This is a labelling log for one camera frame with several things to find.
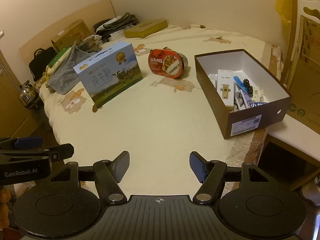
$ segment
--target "blue milk box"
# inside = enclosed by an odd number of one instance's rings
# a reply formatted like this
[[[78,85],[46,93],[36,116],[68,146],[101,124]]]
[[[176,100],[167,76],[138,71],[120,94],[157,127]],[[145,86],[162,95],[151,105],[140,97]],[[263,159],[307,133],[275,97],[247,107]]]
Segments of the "blue milk box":
[[[118,41],[73,69],[97,108],[142,79],[131,43]]]

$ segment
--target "barcode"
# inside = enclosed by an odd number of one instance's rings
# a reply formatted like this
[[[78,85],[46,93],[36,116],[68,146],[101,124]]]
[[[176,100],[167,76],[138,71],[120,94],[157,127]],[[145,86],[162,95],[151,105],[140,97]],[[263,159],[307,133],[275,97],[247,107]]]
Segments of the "barcode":
[[[249,121],[251,121],[251,120],[253,120],[253,119],[255,119],[255,118],[256,118],[256,116],[255,116],[255,117],[251,117],[251,118],[249,118],[249,119],[246,119],[246,120],[241,121],[241,123],[249,122]]]
[[[246,128],[246,129],[243,129],[243,130],[234,132],[232,136],[237,135],[237,134],[239,134],[239,133],[243,133],[243,132],[247,132],[247,131],[253,130],[253,129],[255,129],[255,128],[256,128],[256,126],[248,127],[248,128]]]

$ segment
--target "open cardboard box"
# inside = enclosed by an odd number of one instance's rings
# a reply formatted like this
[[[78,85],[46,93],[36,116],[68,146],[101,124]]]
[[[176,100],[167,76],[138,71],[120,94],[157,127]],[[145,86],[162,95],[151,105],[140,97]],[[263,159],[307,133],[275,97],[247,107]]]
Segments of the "open cardboard box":
[[[291,94],[268,69],[244,49],[195,55],[195,63],[197,79],[225,139],[283,120],[290,106]],[[263,89],[264,97],[269,103],[229,112],[208,77],[209,74],[217,74],[218,69],[242,70],[251,85],[255,84],[259,89]]]

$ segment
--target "red food container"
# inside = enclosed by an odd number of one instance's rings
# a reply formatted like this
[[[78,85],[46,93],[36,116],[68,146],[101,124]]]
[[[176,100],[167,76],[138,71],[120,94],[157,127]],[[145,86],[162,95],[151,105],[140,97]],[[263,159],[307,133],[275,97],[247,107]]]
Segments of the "red food container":
[[[177,78],[188,65],[188,60],[183,54],[165,48],[151,50],[148,63],[154,74]]]

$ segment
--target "bag handle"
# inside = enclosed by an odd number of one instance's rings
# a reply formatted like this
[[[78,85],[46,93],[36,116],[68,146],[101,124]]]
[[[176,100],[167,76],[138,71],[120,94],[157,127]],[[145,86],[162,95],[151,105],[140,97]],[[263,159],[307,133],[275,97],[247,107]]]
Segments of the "bag handle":
[[[35,52],[34,52],[34,57],[36,57],[39,53],[42,53],[44,52],[45,50],[44,49],[37,49]]]

